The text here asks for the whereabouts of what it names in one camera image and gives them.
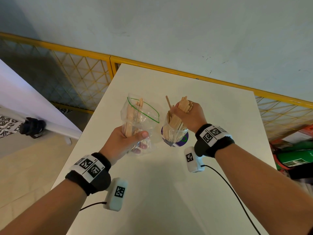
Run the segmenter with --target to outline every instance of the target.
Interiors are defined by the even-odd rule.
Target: wrist strap
[[[111,163],[102,154],[86,155],[70,167],[65,178],[78,184],[88,196],[110,186],[110,168]]]
[[[201,157],[215,157],[217,150],[223,149],[233,143],[232,136],[220,126],[211,124],[203,125],[196,133],[197,142],[194,146],[195,153]]]

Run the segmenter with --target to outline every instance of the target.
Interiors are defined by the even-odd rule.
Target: bundle of wooden sticks
[[[135,110],[135,108],[131,105],[128,105],[127,107],[127,122],[124,126],[124,134],[127,138],[138,132],[137,128],[133,130],[133,124],[140,121],[141,113],[139,111],[141,111],[143,106],[142,98],[140,98],[139,101],[136,102],[136,106],[138,110]]]
[[[171,108],[170,101],[166,96],[166,100],[168,106]],[[187,100],[187,96],[182,97],[181,101],[178,104],[178,108],[184,111],[185,113],[189,113],[193,108],[192,101]],[[166,115],[166,122],[163,126],[163,136],[169,142],[179,142],[187,133],[187,129],[182,123],[182,120],[175,114],[171,114],[168,111]]]

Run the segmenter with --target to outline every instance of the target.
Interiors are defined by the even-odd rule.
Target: hand
[[[147,131],[140,131],[135,135],[126,138],[122,132],[122,126],[113,130],[105,145],[101,148],[99,153],[103,154],[113,166],[119,159],[121,159],[127,151],[129,151],[136,143],[147,138],[149,133]]]
[[[198,103],[193,102],[193,108],[189,113],[180,110],[178,104],[179,102],[171,108],[171,113],[177,115],[190,131],[196,133],[201,126],[207,123],[202,107]]]

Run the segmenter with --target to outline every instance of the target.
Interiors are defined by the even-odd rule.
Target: forearm
[[[66,234],[87,198],[67,179],[25,210],[0,235]]]
[[[215,158],[269,234],[307,235],[313,226],[313,199],[295,182],[235,144],[218,150]]]

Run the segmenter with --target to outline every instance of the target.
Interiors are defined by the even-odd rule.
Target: person's left hand
[[[147,131],[140,131],[135,135],[126,138],[122,132],[122,126],[117,127],[113,130],[99,153],[103,154],[113,166],[127,153],[127,151],[132,149],[136,143],[147,138],[148,136],[149,133]]]

